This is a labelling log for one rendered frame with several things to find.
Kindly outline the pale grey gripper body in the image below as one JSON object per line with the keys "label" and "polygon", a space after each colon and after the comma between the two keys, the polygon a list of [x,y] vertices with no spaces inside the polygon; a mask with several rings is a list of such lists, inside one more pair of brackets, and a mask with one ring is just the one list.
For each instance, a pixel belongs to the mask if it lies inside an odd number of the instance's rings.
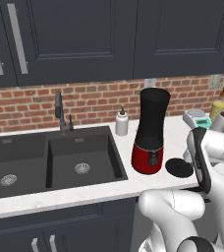
{"label": "pale grey gripper body", "polygon": [[190,127],[198,127],[207,122],[205,113],[198,108],[187,109],[183,112],[183,120]]}

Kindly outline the black round blender lid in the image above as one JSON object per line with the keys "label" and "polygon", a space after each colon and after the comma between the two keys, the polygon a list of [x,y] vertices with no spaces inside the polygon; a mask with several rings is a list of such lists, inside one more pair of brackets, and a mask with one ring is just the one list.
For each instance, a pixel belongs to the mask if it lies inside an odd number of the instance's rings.
{"label": "black round blender lid", "polygon": [[168,159],[165,168],[171,175],[179,178],[188,178],[194,173],[192,166],[181,158]]}

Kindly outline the white soap dispenser bottle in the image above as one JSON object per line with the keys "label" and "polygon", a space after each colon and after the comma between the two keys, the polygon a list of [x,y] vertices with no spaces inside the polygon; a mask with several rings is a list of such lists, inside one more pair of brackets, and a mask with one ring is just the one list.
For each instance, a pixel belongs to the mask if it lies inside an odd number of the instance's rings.
{"label": "white soap dispenser bottle", "polygon": [[118,136],[126,136],[128,134],[128,127],[129,127],[129,116],[125,111],[124,107],[121,107],[121,110],[118,112],[116,116],[115,133]]}

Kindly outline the black double sink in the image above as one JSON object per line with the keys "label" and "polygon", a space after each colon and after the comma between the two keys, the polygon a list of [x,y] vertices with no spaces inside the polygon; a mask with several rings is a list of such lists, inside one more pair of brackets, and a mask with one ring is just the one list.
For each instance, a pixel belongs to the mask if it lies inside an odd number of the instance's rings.
{"label": "black double sink", "polygon": [[0,137],[0,198],[127,178],[107,126]]}

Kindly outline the dark grey tap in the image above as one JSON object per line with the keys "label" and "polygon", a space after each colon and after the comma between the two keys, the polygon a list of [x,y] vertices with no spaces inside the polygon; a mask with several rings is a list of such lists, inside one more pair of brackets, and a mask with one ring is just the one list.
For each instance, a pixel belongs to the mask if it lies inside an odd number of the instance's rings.
{"label": "dark grey tap", "polygon": [[66,123],[63,111],[63,102],[60,92],[55,94],[55,117],[59,119],[59,126],[62,135],[68,134],[74,130],[74,124],[72,122],[72,115],[69,115],[69,123]]}

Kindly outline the dark base cabinet front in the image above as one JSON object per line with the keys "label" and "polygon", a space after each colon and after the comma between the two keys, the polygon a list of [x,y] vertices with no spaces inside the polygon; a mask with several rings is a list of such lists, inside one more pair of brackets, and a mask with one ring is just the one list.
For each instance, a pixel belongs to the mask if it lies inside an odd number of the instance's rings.
{"label": "dark base cabinet front", "polygon": [[102,252],[131,252],[136,198],[102,204]]}

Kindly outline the dark base cupboard door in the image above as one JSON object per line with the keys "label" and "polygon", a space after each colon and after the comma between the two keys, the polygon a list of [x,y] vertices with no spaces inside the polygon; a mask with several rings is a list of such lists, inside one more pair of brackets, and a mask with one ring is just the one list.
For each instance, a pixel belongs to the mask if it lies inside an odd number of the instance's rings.
{"label": "dark base cupboard door", "polygon": [[43,230],[51,252],[49,238],[55,234],[57,252],[101,252],[99,231],[93,223],[67,224]]}
{"label": "dark base cupboard door", "polygon": [[0,252],[33,252],[31,242],[37,238],[39,252],[47,252],[41,231],[17,231],[0,233]]}

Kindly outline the dark panel under sink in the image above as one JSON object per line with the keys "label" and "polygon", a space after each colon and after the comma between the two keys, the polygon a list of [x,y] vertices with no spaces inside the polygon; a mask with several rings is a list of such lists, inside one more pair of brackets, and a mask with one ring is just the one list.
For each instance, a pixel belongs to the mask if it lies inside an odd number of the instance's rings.
{"label": "dark panel under sink", "polygon": [[50,225],[54,222],[78,221],[96,218],[102,215],[102,203],[77,206],[60,210],[45,211],[0,219],[0,233],[18,229]]}

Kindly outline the grey wall socket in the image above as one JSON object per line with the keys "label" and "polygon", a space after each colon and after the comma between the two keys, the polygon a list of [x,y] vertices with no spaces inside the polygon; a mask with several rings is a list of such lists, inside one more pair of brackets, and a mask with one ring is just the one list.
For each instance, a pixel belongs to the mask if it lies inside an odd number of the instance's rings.
{"label": "grey wall socket", "polygon": [[143,87],[146,88],[154,88],[156,86],[156,79],[151,78],[151,79],[145,79],[143,82]]}
{"label": "grey wall socket", "polygon": [[221,77],[219,75],[212,75],[210,77],[208,87],[213,90],[213,89],[218,89],[220,85],[220,79]]}

